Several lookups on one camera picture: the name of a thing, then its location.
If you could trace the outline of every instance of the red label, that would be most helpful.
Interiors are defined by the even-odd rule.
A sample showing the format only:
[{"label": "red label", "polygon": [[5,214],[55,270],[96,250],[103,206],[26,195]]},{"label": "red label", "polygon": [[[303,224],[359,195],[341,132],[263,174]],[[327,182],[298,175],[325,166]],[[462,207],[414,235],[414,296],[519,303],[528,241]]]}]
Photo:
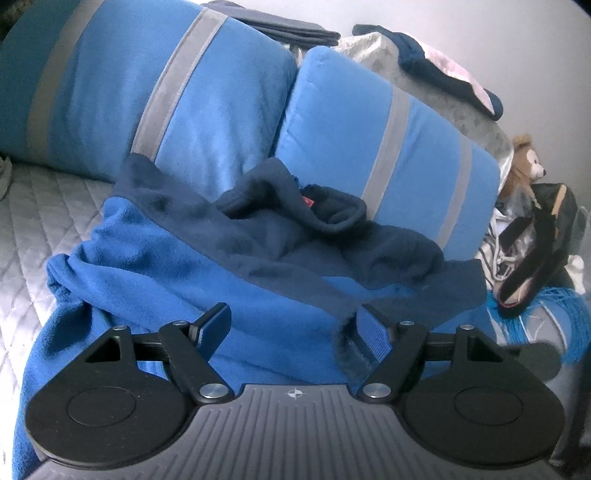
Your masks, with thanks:
[{"label": "red label", "polygon": [[305,201],[306,205],[307,205],[309,208],[310,208],[310,207],[312,207],[312,205],[314,205],[314,200],[312,200],[312,199],[309,199],[308,197],[304,197],[304,196],[302,196],[302,198],[304,199],[304,201]]}]

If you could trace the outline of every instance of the pink fabric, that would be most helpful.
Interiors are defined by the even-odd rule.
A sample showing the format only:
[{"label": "pink fabric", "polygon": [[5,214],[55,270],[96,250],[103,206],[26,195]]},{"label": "pink fabric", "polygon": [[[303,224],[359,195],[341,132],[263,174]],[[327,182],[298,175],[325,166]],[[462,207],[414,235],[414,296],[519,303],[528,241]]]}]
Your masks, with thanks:
[{"label": "pink fabric", "polygon": [[472,91],[474,95],[480,100],[482,105],[484,105],[490,113],[494,114],[495,109],[492,106],[492,102],[490,97],[488,96],[487,92],[484,90],[483,86],[476,81],[476,79],[467,71],[464,67],[457,64],[443,52],[433,48],[426,43],[417,40],[417,43],[421,46],[423,51],[425,52],[425,58],[433,63],[439,70],[441,70],[445,75],[448,77],[452,77],[458,80],[462,80],[463,82],[468,82],[472,86]]}]

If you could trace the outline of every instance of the blue pillow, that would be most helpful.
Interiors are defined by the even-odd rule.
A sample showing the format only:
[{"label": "blue pillow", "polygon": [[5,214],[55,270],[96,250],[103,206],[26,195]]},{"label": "blue pillow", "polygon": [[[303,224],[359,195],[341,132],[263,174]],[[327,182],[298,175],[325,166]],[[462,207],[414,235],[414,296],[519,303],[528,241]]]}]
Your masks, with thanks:
[{"label": "blue pillow", "polygon": [[370,218],[473,258],[491,218],[499,166],[416,98],[326,47],[300,68],[275,156],[302,186],[361,197]]},{"label": "blue pillow", "polygon": [[38,0],[0,49],[0,151],[113,182],[133,146],[215,199],[269,156],[296,73],[185,0]]}]

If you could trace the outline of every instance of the teddy bear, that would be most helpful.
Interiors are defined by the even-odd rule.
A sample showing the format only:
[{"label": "teddy bear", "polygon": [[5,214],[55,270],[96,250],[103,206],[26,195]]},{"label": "teddy bear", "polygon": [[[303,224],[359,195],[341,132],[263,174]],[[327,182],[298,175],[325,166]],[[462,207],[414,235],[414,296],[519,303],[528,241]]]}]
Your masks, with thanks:
[{"label": "teddy bear", "polygon": [[535,193],[531,189],[531,184],[546,175],[546,170],[540,164],[538,155],[532,145],[531,135],[517,135],[513,139],[513,149],[513,163],[499,198],[506,199],[510,197],[517,185],[519,185],[531,197],[534,205],[540,208]]}]

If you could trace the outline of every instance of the blue yarn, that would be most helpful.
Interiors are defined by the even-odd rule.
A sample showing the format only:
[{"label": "blue yarn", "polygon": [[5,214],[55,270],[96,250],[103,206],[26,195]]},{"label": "blue yarn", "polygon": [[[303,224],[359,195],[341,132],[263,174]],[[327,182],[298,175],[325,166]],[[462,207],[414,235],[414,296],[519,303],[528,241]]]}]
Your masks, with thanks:
[{"label": "blue yarn", "polygon": [[[570,288],[547,287],[542,288],[534,300],[523,312],[522,317],[527,318],[532,310],[537,307],[554,304],[561,307],[568,315],[571,323],[571,339],[566,351],[562,355],[562,361],[566,364],[579,362],[587,347],[591,343],[591,313],[585,304],[584,298]],[[492,292],[488,293],[486,306],[494,320],[505,327],[509,337],[509,343],[527,343],[527,335],[519,317],[513,319],[501,318],[498,304]]]}]

